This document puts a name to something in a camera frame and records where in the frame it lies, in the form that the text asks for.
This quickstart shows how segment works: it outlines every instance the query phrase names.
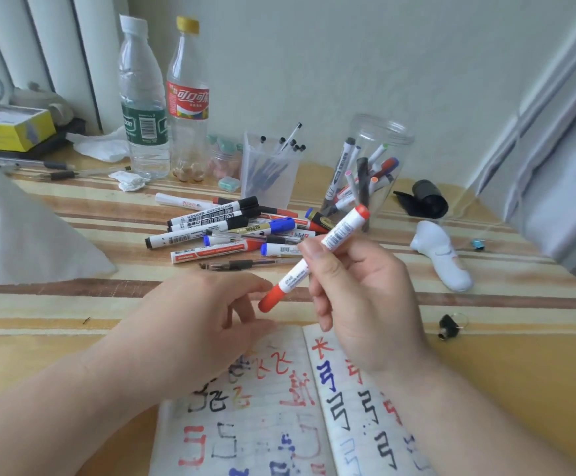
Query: red bottle label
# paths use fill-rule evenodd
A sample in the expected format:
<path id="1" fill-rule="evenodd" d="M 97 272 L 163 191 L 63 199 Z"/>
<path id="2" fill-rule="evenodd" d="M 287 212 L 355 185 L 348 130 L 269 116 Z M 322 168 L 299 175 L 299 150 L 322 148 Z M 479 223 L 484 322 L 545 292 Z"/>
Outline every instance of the red bottle label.
<path id="1" fill-rule="evenodd" d="M 167 82 L 169 113 L 180 119 L 209 118 L 209 89 L 191 88 Z"/>

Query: water bottle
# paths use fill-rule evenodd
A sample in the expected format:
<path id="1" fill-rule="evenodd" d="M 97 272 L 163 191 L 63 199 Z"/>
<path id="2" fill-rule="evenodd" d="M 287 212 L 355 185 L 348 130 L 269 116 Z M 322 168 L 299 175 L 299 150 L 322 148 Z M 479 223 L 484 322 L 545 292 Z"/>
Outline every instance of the water bottle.
<path id="1" fill-rule="evenodd" d="M 177 17 L 180 41 L 167 73 L 169 150 L 173 174 L 181 181 L 201 181 L 207 166 L 209 85 L 204 60 L 197 47 L 200 23 Z"/>
<path id="2" fill-rule="evenodd" d="M 118 60 L 120 99 L 133 172 L 168 175 L 167 105 L 162 72 L 147 42 L 147 21 L 120 15 L 125 40 Z"/>

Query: black binder clip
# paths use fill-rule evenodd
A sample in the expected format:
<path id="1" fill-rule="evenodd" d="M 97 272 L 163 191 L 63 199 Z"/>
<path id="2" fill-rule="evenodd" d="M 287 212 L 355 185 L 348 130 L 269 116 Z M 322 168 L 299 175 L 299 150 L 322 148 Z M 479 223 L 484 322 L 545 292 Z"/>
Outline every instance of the black binder clip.
<path id="1" fill-rule="evenodd" d="M 440 332 L 438 333 L 438 337 L 441 341 L 446 342 L 449 339 L 457 337 L 457 335 L 460 333 L 460 329 L 465 327 L 466 324 L 461 326 L 449 314 L 444 314 L 444 317 L 440 319 Z"/>

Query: yellow box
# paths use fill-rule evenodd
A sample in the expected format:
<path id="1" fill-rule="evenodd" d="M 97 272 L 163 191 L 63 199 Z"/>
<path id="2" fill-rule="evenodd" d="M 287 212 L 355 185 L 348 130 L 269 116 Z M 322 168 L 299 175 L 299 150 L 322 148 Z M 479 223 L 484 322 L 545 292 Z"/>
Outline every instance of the yellow box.
<path id="1" fill-rule="evenodd" d="M 29 151 L 55 133 L 49 111 L 0 105 L 0 150 Z"/>

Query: notebook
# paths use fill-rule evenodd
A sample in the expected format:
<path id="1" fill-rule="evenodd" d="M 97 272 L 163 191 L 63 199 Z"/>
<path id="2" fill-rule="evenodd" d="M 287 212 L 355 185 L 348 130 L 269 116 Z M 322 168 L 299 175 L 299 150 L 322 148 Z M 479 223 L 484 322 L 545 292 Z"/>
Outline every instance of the notebook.
<path id="1" fill-rule="evenodd" d="M 284 326 L 158 410 L 149 476 L 435 475 L 334 332 Z"/>

